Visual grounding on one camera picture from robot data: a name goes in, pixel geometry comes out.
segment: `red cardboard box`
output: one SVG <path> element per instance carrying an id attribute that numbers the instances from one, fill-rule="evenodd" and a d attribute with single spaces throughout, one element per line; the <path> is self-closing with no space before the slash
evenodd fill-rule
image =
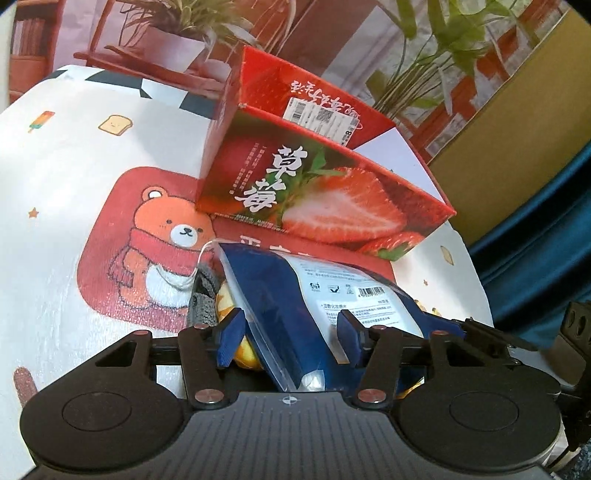
<path id="1" fill-rule="evenodd" d="M 336 141 L 294 123 L 304 122 L 298 100 L 314 110 L 308 127 Z M 205 173 L 202 212 L 389 260 L 455 214 L 392 121 L 250 47 L 210 126 Z"/>

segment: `strawberry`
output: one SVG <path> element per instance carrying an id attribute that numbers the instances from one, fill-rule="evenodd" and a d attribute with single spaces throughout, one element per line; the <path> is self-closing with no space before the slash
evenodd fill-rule
<path id="1" fill-rule="evenodd" d="M 365 244 L 358 251 L 394 262 L 423 239 L 424 237 L 417 232 L 399 232 L 396 235 L 379 238 Z"/>
<path id="2" fill-rule="evenodd" d="M 405 225 L 405 215 L 378 178 L 361 168 L 324 171 L 307 182 L 282 214 L 287 232 L 328 244 L 393 235 Z"/>

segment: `plant pot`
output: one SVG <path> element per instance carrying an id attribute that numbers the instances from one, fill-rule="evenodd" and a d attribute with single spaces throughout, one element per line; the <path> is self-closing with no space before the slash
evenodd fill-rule
<path id="1" fill-rule="evenodd" d="M 142 36 L 141 47 L 144 49 L 144 60 L 182 73 L 205 50 L 207 44 L 148 26 Z"/>

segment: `cartoon bear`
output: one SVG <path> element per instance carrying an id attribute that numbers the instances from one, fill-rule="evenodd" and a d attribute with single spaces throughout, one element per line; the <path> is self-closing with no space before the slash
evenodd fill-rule
<path id="1" fill-rule="evenodd" d="M 199 252 L 214 237 L 211 220 L 161 187 L 146 188 L 142 199 L 129 242 L 113 259 L 109 276 L 131 307 L 182 309 L 189 305 Z"/>

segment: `popsicle icon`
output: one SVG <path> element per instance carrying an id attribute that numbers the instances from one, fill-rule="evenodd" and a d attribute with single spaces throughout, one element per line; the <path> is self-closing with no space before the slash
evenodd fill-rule
<path id="1" fill-rule="evenodd" d="M 31 133 L 33 130 L 37 128 L 41 128 L 45 124 L 45 122 L 47 122 L 54 115 L 54 112 L 43 112 L 41 115 L 35 118 L 35 121 L 31 125 L 29 125 L 29 133 Z"/>

